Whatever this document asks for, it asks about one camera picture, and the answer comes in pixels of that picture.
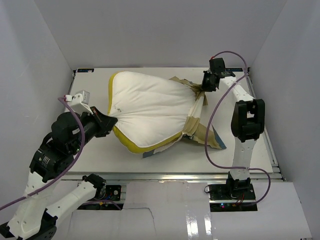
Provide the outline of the checkered blue beige pillowcase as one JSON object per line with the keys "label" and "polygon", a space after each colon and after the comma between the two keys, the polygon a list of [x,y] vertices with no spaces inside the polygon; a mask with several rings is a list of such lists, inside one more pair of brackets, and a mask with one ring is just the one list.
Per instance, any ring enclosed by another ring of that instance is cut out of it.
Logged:
{"label": "checkered blue beige pillowcase", "polygon": [[170,78],[170,80],[183,84],[184,86],[193,90],[193,92],[195,93],[195,102],[190,108],[190,111],[187,115],[183,130],[180,136],[174,138],[169,143],[163,146],[157,147],[156,149],[148,152],[144,152],[142,154],[142,158],[148,158],[157,153],[160,153],[170,148],[172,145],[179,142],[181,139],[191,140],[201,145],[205,143],[205,135],[206,135],[206,130],[208,128],[203,124],[201,124],[200,121],[201,121],[202,109],[203,107],[208,105],[208,100],[205,92],[202,90],[202,86],[200,84],[193,83],[187,79],[179,79],[176,76]]}

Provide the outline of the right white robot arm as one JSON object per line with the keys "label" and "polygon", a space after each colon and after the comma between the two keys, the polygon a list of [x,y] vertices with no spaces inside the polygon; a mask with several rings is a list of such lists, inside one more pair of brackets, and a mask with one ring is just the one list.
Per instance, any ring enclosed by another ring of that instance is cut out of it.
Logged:
{"label": "right white robot arm", "polygon": [[253,149],[265,130],[265,102],[255,99],[235,79],[235,75],[226,70],[221,57],[209,60],[209,70],[204,71],[201,84],[205,92],[224,90],[222,96],[231,97],[234,103],[230,129],[235,140],[232,166],[222,192],[229,198],[236,200],[244,197],[250,188],[250,167]]}

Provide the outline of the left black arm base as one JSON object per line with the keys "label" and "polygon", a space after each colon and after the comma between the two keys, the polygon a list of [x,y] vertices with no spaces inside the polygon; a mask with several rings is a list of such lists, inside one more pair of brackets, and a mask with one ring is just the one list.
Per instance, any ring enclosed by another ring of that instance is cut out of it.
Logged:
{"label": "left black arm base", "polygon": [[84,175],[82,180],[90,182],[96,189],[95,196],[89,201],[111,200],[119,201],[121,199],[121,185],[107,184],[107,181],[97,174]]}

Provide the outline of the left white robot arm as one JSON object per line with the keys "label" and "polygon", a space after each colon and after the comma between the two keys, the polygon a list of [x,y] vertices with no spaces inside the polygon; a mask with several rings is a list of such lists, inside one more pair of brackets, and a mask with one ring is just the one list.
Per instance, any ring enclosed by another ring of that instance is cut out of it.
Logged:
{"label": "left white robot arm", "polygon": [[83,147],[92,138],[110,134],[118,122],[102,114],[96,107],[92,113],[64,112],[51,125],[35,152],[30,166],[28,182],[20,205],[12,219],[1,224],[4,238],[18,240],[50,240],[62,220],[86,201],[101,200],[106,195],[106,181],[92,173],[83,176],[79,186],[49,206],[48,200],[61,177],[73,165]]}

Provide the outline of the white pillow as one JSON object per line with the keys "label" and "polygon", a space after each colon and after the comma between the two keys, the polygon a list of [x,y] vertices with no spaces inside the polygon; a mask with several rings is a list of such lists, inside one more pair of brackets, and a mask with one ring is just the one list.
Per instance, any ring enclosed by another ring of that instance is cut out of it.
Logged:
{"label": "white pillow", "polygon": [[187,85],[157,76],[121,71],[108,81],[108,111],[117,119],[113,132],[134,154],[175,142],[183,129],[196,93]]}

